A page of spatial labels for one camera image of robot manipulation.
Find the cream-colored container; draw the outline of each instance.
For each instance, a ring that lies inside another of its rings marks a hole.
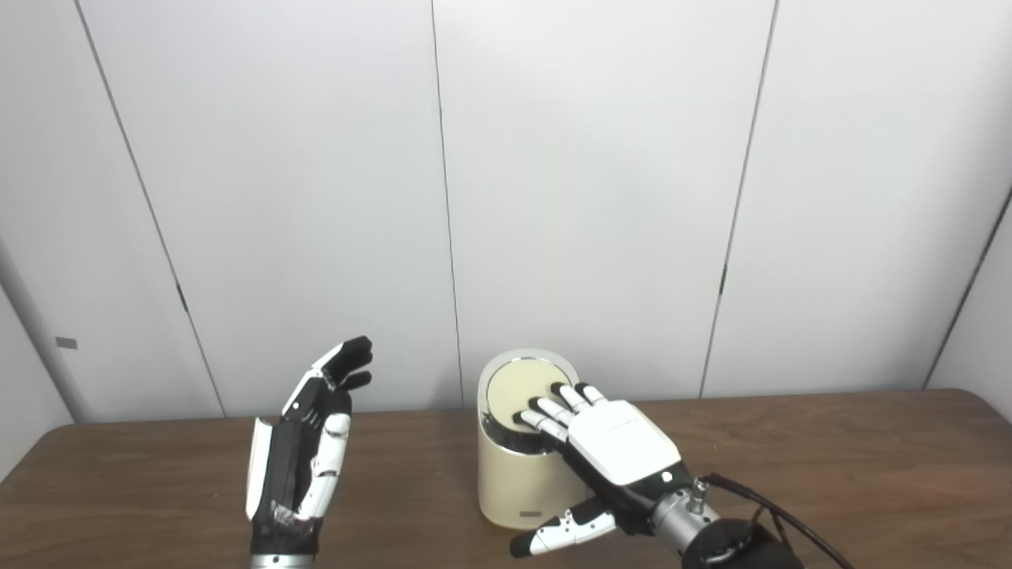
[[[552,384],[576,385],[576,370],[543,349],[515,349],[489,361],[478,386],[478,501],[496,525],[537,527],[587,498],[583,483],[539,434],[513,422]]]

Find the black and white robotic hand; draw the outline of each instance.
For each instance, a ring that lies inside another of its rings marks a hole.
[[[278,423],[256,419],[246,481],[254,569],[312,565],[348,442],[348,392],[371,381],[355,372],[370,361],[365,336],[338,344],[303,376]]]
[[[842,557],[782,508],[719,475],[693,478],[675,443],[627,401],[609,401],[587,385],[556,384],[566,406],[545,398],[513,420],[538,430],[595,496],[574,505],[510,543],[513,557],[580,544],[616,526],[657,536],[681,556],[683,569],[804,569],[783,532],[781,517],[849,568]],[[712,484],[760,504],[751,520],[722,518],[705,503]],[[777,540],[756,520],[768,509]]]

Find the black fingertip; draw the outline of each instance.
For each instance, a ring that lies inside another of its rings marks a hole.
[[[339,389],[344,391],[351,391],[358,389],[360,387],[365,387],[372,382],[372,374],[369,372],[358,372],[357,374],[352,374],[344,379],[339,386]]]
[[[513,559],[530,557],[530,544],[534,543],[536,537],[534,532],[527,532],[513,538],[509,541],[509,554],[513,556]]]
[[[344,342],[344,347],[341,351],[347,350],[349,353],[355,351],[367,351],[372,349],[372,340],[368,336],[358,336],[357,338],[351,338]]]

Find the white wall panel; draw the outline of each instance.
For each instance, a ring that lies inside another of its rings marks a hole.
[[[67,407],[0,290],[0,480],[41,435],[70,422]]]
[[[429,4],[83,7],[228,413],[363,333],[357,408],[459,405]]]
[[[221,415],[73,2],[0,2],[0,269],[73,405]]]
[[[781,2],[705,395],[922,385],[1012,183],[1010,29]]]
[[[772,6],[436,0],[469,404],[525,346],[696,395]]]
[[[931,375],[932,388],[976,393],[1012,421],[1012,221],[998,229]]]

